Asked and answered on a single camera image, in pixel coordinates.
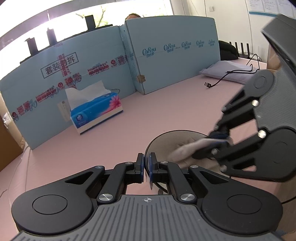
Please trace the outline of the black jacket bundle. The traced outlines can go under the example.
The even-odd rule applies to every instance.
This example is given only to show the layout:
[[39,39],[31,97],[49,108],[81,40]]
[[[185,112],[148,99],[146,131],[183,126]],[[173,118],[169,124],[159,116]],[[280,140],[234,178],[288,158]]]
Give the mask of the black jacket bundle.
[[227,42],[219,40],[219,50],[221,61],[236,60],[239,58],[237,49]]

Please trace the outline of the light blue cardboard panel left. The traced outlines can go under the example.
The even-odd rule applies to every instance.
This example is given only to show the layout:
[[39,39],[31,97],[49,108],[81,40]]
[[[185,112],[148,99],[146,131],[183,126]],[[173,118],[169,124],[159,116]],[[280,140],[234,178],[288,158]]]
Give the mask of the light blue cardboard panel left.
[[118,26],[81,33],[28,58],[1,80],[1,95],[34,149],[72,124],[66,89],[99,81],[120,98],[135,92]]

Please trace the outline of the white ceramic bowl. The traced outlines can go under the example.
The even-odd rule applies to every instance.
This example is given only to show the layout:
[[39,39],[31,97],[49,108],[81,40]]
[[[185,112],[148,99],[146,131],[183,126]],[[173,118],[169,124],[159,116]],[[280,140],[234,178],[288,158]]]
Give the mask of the white ceramic bowl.
[[147,175],[149,175],[149,156],[155,153],[158,161],[170,161],[178,164],[182,169],[191,165],[201,166],[218,174],[220,166],[216,160],[206,157],[194,159],[192,155],[202,148],[215,146],[216,144],[233,144],[229,135],[216,133],[213,137],[207,137],[203,133],[189,130],[175,130],[163,133],[154,138],[147,146],[144,156]]

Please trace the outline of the brown cardboard box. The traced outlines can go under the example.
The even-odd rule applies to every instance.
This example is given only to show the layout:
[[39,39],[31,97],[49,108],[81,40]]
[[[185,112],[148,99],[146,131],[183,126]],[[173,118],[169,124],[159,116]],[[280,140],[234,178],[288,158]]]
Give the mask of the brown cardboard box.
[[16,114],[11,115],[9,113],[2,96],[0,108],[0,170],[2,171],[16,157],[23,153],[25,140],[13,120]]

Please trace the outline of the white cleaning cloth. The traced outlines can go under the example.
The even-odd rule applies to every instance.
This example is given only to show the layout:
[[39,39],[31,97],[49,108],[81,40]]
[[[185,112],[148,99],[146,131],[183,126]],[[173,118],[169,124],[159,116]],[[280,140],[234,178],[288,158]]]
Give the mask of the white cleaning cloth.
[[[178,164],[180,168],[189,168],[192,165],[197,165],[204,167],[206,169],[215,169],[218,166],[217,161],[208,160],[207,158],[202,158],[201,160],[196,160],[192,155],[196,151],[200,151],[204,148],[204,145],[207,140],[220,140],[212,138],[201,138],[197,141],[179,146],[177,149],[172,151],[166,158],[169,162],[174,162]],[[232,138],[225,139],[233,144]]]

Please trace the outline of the light blue cardboard panel right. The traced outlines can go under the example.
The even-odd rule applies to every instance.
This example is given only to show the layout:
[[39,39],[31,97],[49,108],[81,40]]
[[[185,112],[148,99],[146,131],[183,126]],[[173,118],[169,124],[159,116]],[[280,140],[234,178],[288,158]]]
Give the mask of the light blue cardboard panel right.
[[203,16],[153,16],[120,26],[135,88],[148,94],[220,61],[215,20]]

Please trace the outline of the blue tissue box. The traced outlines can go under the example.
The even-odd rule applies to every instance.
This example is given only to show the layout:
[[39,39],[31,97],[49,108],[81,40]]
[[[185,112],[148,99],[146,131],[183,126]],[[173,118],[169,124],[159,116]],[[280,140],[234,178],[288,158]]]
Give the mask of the blue tissue box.
[[106,89],[102,81],[82,90],[67,88],[66,96],[70,118],[79,134],[123,112],[118,94]]

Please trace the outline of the light blue cardboard panel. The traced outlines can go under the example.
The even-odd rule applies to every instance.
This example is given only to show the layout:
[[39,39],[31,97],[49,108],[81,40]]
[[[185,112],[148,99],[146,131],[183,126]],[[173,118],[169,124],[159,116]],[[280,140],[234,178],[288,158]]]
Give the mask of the light blue cardboard panel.
[[203,16],[153,16],[120,26],[135,88],[148,94],[220,61],[215,20]]
[[28,58],[1,80],[1,95],[34,149],[72,124],[66,89],[99,81],[120,98],[135,92],[118,26],[81,33]]

